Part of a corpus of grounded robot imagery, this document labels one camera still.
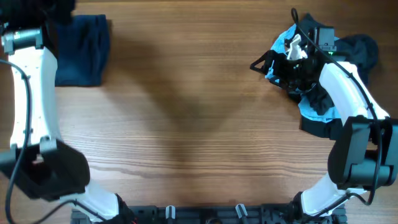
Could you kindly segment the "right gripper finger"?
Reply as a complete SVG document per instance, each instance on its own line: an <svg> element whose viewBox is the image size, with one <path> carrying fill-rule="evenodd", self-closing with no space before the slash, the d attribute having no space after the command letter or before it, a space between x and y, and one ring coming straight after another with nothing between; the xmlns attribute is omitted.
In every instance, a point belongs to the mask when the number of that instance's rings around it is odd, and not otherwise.
<svg viewBox="0 0 398 224"><path fill-rule="evenodd" d="M269 82L281 89L287 89L288 88L288 83L279 77L273 76L269 78Z"/></svg>
<svg viewBox="0 0 398 224"><path fill-rule="evenodd" d="M250 64L249 68L255 72L267 75L269 69L272 67L274 56L275 56L275 50L268 50L259 59Z"/></svg>

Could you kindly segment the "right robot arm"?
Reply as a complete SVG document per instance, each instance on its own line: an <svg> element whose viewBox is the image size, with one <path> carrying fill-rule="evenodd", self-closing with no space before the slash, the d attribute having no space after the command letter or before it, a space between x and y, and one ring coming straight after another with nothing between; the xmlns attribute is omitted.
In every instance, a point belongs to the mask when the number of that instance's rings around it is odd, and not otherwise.
<svg viewBox="0 0 398 224"><path fill-rule="evenodd" d="M374 197L397 177L397 121L375 102L356 65L335 56L333 28L316 27L293 36L284 53L269 50L250 66L285 90L322 87L342 123L327 173L290 202L289 221L330 216L351 198Z"/></svg>

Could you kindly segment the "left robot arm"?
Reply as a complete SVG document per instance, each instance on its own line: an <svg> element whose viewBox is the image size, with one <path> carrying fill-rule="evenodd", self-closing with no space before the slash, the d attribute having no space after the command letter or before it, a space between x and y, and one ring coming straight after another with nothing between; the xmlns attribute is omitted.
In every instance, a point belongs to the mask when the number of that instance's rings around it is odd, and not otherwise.
<svg viewBox="0 0 398 224"><path fill-rule="evenodd" d="M12 193L71 205L93 223L135 223L122 198L90 176L86 157L62 140L55 99L58 43L55 25L72 21L73 1L2 1L1 47L14 82L14 125L10 149L1 153L8 178L5 216Z"/></svg>

